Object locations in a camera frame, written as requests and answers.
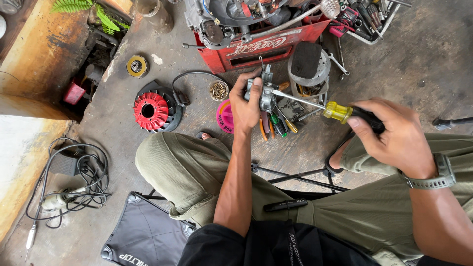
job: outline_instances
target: left hand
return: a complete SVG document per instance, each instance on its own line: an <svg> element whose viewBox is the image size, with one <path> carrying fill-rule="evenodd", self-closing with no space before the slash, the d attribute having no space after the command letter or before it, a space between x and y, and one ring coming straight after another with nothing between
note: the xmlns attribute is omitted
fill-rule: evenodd
<svg viewBox="0 0 473 266"><path fill-rule="evenodd" d="M252 128L259 122L261 115L259 102L263 90L263 80L259 78L261 70L258 68L253 72L241 74L230 91L228 98L232 108L235 131L251 133ZM244 89L248 79L252 78L255 79L251 86L250 101L247 102L243 99Z"/></svg>

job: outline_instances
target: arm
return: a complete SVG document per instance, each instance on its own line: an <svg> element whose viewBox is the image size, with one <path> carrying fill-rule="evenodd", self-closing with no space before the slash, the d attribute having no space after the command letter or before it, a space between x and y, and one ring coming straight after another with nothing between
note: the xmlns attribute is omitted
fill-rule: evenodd
<svg viewBox="0 0 473 266"><path fill-rule="evenodd" d="M220 190L213 222L246 236L250 227L251 195L251 131L260 117L259 99L262 91L261 78L255 78L251 86L250 101L243 99L243 89L248 79L259 76L261 69L238 77L229 94L233 114L232 156L227 174Z"/></svg>
<svg viewBox="0 0 473 266"><path fill-rule="evenodd" d="M376 136L364 120L348 119L369 155L400 169L410 178L428 179L437 175L416 112L381 98L354 105L375 113L386 127L385 132ZM411 188L409 193L414 239L423 254L473 266L473 224L452 191Z"/></svg>

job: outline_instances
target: spanner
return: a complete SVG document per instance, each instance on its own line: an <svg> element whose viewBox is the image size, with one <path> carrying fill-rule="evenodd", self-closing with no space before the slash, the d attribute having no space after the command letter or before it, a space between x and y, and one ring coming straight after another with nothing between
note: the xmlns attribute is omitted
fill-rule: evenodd
<svg viewBox="0 0 473 266"><path fill-rule="evenodd" d="M338 63L337 60L335 60L335 58L333 57L333 53L328 53L328 58L330 58L332 61L335 62L335 64L343 71L343 73L345 73L345 75L350 75L350 72L346 71L342 65L340 65L340 63Z"/></svg>

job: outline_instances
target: red coca-cola crate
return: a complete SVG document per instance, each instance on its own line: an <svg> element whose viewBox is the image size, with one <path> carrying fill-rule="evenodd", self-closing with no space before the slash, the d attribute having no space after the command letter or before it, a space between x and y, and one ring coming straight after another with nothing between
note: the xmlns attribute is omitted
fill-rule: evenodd
<svg viewBox="0 0 473 266"><path fill-rule="evenodd" d="M326 19L315 24L281 30L254 39L249 44L238 40L231 42L228 48L220 50L203 48L197 51L214 74L257 67L261 65L260 56L264 63L288 59L298 43L315 42L329 22L330 20ZM204 45L197 33L194 33L194 36L197 45Z"/></svg>

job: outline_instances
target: screwdriver shaft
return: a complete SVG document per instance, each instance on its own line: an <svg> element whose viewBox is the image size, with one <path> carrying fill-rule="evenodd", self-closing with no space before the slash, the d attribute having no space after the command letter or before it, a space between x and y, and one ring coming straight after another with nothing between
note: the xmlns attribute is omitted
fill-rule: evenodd
<svg viewBox="0 0 473 266"><path fill-rule="evenodd" d="M296 101L298 101L298 102L305 103L305 104L308 104L308 105L312 105L312 106L315 106L315 107L318 107L318 108L320 108L320 109L325 110L325 106L323 106L323 105L316 104L316 103L313 103L313 102L309 102L309 101L307 101L307 100L303 100L303 99L297 98L297 97L295 97L295 96L289 95L289 94L284 93L284 92L282 92L282 91L278 91L278 90L276 90L276 89L273 89L272 92L273 92L273 94L276 94L276 95L279 95L279 96L283 96L283 97L287 97L287 98L289 98L289 99L293 99L293 100L296 100Z"/></svg>

